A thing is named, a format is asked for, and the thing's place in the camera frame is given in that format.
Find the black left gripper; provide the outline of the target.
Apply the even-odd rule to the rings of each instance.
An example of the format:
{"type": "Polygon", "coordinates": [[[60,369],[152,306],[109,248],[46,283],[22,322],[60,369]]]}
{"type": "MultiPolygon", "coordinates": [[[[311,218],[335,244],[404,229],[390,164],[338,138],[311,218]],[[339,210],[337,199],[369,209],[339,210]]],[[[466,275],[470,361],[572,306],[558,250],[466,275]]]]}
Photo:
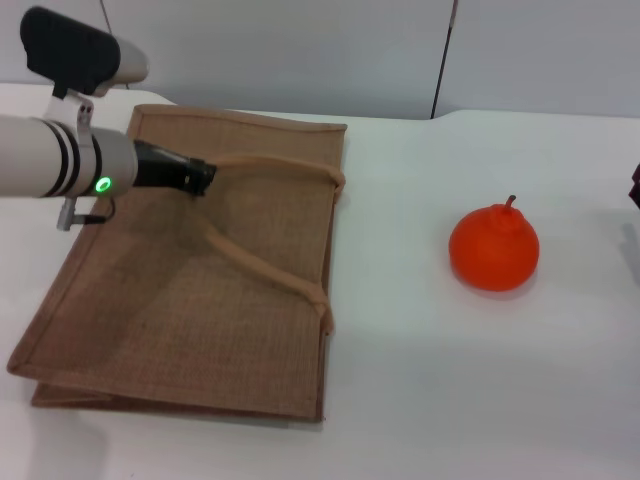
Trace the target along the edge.
{"type": "Polygon", "coordinates": [[[192,196],[204,196],[217,172],[215,165],[162,147],[134,141],[137,174],[134,187],[183,189],[192,196]]]}

